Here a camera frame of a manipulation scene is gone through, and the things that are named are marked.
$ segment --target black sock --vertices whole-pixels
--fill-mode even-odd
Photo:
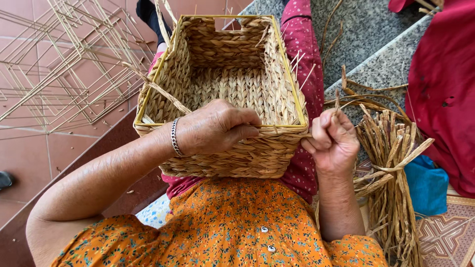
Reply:
[[[160,25],[158,23],[158,15],[155,10],[155,5],[152,4],[152,2],[150,2],[149,0],[139,0],[137,2],[137,8],[135,9],[135,12],[137,13],[137,16],[139,16],[139,18],[143,22],[147,23],[147,25],[157,34],[157,46],[163,43],[165,40],[163,38],[162,31],[160,31]],[[168,35],[171,36],[170,27],[168,27],[165,20],[163,20],[163,23],[165,24],[165,28],[167,29]]]

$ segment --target wrinkled hand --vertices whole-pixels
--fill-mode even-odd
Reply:
[[[313,120],[312,137],[302,139],[302,146],[312,154],[318,177],[352,177],[360,142],[348,117],[334,112],[325,110]]]
[[[180,118],[177,143],[185,155],[210,154],[230,149],[238,141],[259,135],[262,124],[250,108],[236,108],[224,99],[215,99]]]

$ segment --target silver bracelet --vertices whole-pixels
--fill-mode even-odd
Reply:
[[[177,122],[178,122],[178,119],[180,119],[180,118],[181,118],[181,117],[176,118],[176,119],[173,121],[173,124],[171,125],[171,144],[173,145],[173,149],[175,150],[175,152],[176,152],[180,157],[184,157],[185,154],[183,154],[183,153],[180,151],[180,148],[178,147],[177,136],[176,136]]]

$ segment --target braided seagrass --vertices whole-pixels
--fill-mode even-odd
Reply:
[[[242,29],[216,31],[212,16],[181,16],[169,48],[143,77],[134,128],[145,135],[222,98],[256,110],[259,136],[224,152],[174,157],[160,166],[166,175],[279,178],[307,133],[304,95],[274,18],[235,17]]]

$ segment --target metal wire frame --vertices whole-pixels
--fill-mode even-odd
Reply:
[[[48,2],[51,9],[35,20],[0,10],[0,20],[24,28],[0,50],[0,105],[13,104],[0,124],[36,122],[0,131],[40,126],[50,134],[94,124],[141,87],[121,62],[143,72],[151,64],[154,51],[133,18],[113,2],[112,12],[97,0]],[[90,74],[97,76],[92,82]],[[31,116],[16,115],[24,108]]]

